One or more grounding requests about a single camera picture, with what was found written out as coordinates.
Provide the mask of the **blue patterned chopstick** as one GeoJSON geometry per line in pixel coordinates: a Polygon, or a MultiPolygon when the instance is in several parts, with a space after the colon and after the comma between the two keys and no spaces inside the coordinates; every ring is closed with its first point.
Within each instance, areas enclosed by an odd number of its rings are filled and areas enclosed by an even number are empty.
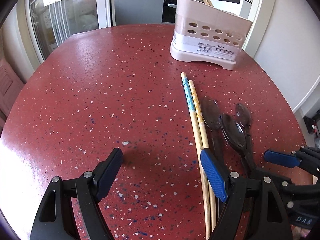
{"type": "Polygon", "coordinates": [[[185,72],[181,72],[181,80],[184,89],[185,98],[188,105],[189,116],[191,119],[191,126],[193,129],[196,152],[197,152],[197,160],[199,162],[199,171],[201,177],[201,188],[202,188],[202,196],[203,196],[203,206],[204,206],[204,222],[205,222],[205,232],[206,239],[209,239],[211,235],[211,216],[210,216],[210,202],[209,202],[209,190],[208,190],[208,181],[201,165],[201,151],[203,149],[202,138],[200,127],[197,119],[196,109],[193,102],[193,97],[191,94],[189,82],[187,79],[187,75],[185,72]]]}

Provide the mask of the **grey kitchen counter cabinets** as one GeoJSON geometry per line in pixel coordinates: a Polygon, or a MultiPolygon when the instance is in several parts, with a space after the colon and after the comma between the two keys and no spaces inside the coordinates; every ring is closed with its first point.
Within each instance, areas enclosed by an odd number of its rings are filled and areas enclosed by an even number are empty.
{"type": "Polygon", "coordinates": [[[162,22],[163,0],[114,0],[116,25],[162,22]]]}

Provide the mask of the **dark translucent spoon middle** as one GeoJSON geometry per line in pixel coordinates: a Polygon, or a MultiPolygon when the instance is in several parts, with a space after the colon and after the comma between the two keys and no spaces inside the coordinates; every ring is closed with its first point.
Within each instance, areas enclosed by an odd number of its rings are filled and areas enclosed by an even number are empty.
{"type": "Polygon", "coordinates": [[[240,154],[246,176],[252,177],[256,164],[253,159],[251,139],[247,137],[239,123],[229,114],[222,114],[221,128],[223,136],[231,148],[240,154]]]}

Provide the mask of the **dark translucent spoon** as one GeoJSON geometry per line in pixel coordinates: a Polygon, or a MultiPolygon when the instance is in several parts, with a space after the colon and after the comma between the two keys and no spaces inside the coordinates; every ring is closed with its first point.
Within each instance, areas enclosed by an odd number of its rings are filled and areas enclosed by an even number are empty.
{"type": "Polygon", "coordinates": [[[224,165],[223,151],[221,148],[220,129],[221,111],[217,102],[209,96],[204,96],[201,100],[201,110],[204,122],[211,131],[213,154],[216,159],[224,165]]]}
{"type": "Polygon", "coordinates": [[[221,128],[223,136],[231,148],[240,154],[246,176],[252,177],[256,164],[253,159],[251,139],[247,137],[239,123],[229,114],[222,114],[221,128]]]}
{"type": "Polygon", "coordinates": [[[246,159],[253,161],[253,151],[252,151],[252,138],[250,135],[251,128],[251,114],[245,105],[242,103],[237,103],[235,106],[236,113],[236,121],[242,126],[244,129],[245,137],[246,137],[246,159]]]}

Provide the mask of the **dark translucent spoon upper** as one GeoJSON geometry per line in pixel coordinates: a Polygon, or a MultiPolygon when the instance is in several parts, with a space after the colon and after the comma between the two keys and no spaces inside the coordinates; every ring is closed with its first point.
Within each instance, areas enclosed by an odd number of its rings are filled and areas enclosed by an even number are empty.
{"type": "Polygon", "coordinates": [[[246,137],[246,159],[253,161],[253,151],[252,151],[252,138],[250,135],[251,128],[251,114],[245,105],[242,103],[237,103],[235,106],[236,113],[236,121],[242,126],[244,129],[245,137],[246,137]]]}

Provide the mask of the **yellow patterned chopstick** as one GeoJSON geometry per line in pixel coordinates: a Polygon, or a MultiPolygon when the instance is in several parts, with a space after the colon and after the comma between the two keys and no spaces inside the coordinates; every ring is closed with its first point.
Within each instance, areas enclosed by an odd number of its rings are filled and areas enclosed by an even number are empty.
{"type": "MultiPolygon", "coordinates": [[[[196,110],[196,114],[197,114],[197,119],[198,119],[200,134],[201,134],[202,148],[209,148],[206,126],[205,126],[204,119],[202,116],[200,102],[199,102],[199,98],[197,96],[195,85],[192,80],[189,80],[188,83],[190,86],[190,90],[191,90],[191,94],[193,97],[193,102],[194,102],[195,110],[196,110]]],[[[205,201],[205,203],[209,204],[209,213],[210,213],[210,215],[209,215],[210,216],[210,233],[209,233],[209,235],[211,235],[211,233],[213,232],[213,230],[216,226],[216,200],[215,200],[215,194],[213,192],[213,189],[211,187],[211,184],[210,184],[207,176],[204,175],[204,178],[206,179],[207,189],[208,189],[208,200],[205,201]]]]}

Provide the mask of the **dark translucent spoon left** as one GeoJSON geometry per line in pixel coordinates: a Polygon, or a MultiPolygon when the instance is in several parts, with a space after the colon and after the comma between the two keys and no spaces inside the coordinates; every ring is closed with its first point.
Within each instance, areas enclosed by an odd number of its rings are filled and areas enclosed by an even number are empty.
{"type": "Polygon", "coordinates": [[[221,148],[220,129],[221,111],[217,102],[209,96],[204,96],[201,100],[201,110],[204,122],[211,131],[213,154],[216,159],[224,165],[223,151],[221,148]]]}

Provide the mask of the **pink plastic utensil holder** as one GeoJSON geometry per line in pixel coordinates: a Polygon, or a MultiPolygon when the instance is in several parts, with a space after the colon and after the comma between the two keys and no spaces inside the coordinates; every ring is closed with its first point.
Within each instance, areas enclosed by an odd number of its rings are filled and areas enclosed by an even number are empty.
{"type": "Polygon", "coordinates": [[[233,70],[251,26],[243,17],[200,1],[177,0],[170,54],[178,61],[202,61],[233,70]]]}

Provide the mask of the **black built-in oven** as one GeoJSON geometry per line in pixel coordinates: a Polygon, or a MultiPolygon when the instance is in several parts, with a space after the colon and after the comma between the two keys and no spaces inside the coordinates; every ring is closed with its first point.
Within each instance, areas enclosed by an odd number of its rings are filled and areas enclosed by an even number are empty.
{"type": "Polygon", "coordinates": [[[177,0],[163,0],[162,22],[175,23],[177,0]]]}

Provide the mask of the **glass sliding door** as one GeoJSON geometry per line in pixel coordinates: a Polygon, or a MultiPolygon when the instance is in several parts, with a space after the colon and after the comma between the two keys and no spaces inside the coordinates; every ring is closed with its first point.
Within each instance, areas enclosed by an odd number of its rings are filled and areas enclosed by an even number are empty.
{"type": "Polygon", "coordinates": [[[25,12],[40,62],[74,34],[115,25],[114,0],[25,0],[25,12]]]}

